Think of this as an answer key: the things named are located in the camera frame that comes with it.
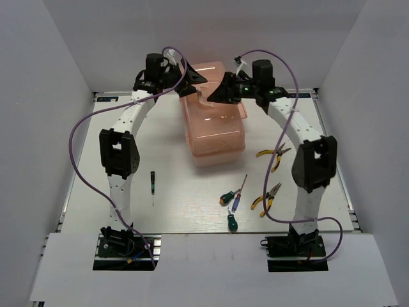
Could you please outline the pink plastic toolbox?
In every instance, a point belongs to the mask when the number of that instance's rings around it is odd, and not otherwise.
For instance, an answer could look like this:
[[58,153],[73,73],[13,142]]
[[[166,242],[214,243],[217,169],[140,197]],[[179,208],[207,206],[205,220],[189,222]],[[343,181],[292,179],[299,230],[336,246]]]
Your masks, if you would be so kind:
[[193,69],[208,81],[195,85],[196,92],[180,99],[186,143],[197,167],[237,161],[245,150],[247,117],[242,103],[218,104],[207,98],[220,85],[225,67],[220,61],[195,64]]

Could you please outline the yellow long nose pliers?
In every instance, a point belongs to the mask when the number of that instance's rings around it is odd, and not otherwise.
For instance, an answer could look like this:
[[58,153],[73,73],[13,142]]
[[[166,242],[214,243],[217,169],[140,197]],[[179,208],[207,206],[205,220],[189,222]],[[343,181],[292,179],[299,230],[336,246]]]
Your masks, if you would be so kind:
[[275,186],[271,188],[266,194],[257,197],[251,205],[251,210],[254,210],[258,203],[261,203],[263,200],[266,200],[266,209],[260,213],[260,217],[266,216],[266,213],[270,210],[272,203],[275,199],[275,195],[277,194],[278,190],[281,188],[281,183],[279,182]]

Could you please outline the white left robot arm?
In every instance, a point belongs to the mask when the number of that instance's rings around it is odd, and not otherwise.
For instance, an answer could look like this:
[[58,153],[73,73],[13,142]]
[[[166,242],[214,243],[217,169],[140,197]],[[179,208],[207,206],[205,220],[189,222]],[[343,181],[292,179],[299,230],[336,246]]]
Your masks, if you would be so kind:
[[140,163],[135,136],[148,112],[165,90],[175,91],[179,97],[196,92],[195,85],[208,80],[196,72],[185,60],[180,67],[170,56],[150,53],[145,69],[136,78],[132,103],[126,107],[119,120],[99,133],[100,156],[107,174],[110,207],[109,226],[128,229],[133,225],[130,214],[132,177]]

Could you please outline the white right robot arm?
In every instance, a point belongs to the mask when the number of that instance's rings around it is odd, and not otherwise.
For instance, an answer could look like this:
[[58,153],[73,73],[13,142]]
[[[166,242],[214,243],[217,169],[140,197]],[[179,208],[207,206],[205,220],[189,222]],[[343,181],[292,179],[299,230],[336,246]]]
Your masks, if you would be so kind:
[[289,249],[303,255],[312,246],[309,236],[318,232],[318,213],[325,189],[336,174],[337,141],[322,136],[295,110],[289,93],[275,85],[270,60],[252,62],[252,76],[244,72],[225,72],[217,89],[208,101],[237,104],[251,98],[264,110],[292,142],[296,156],[291,175],[298,187],[297,204],[289,231]]

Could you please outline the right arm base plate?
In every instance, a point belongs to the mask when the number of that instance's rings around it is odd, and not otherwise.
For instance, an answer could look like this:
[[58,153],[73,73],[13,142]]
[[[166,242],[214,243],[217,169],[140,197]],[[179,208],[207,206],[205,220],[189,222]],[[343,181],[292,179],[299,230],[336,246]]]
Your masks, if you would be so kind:
[[266,249],[269,272],[328,271],[327,254],[318,230],[299,235],[291,226],[287,235],[265,237],[260,245]]

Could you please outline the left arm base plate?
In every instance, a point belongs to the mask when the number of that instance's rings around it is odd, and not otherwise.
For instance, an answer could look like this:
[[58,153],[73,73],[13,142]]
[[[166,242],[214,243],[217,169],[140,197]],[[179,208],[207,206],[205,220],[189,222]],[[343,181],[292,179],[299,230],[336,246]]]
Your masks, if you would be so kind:
[[130,230],[100,229],[94,271],[154,271],[161,250],[161,236],[141,238]]

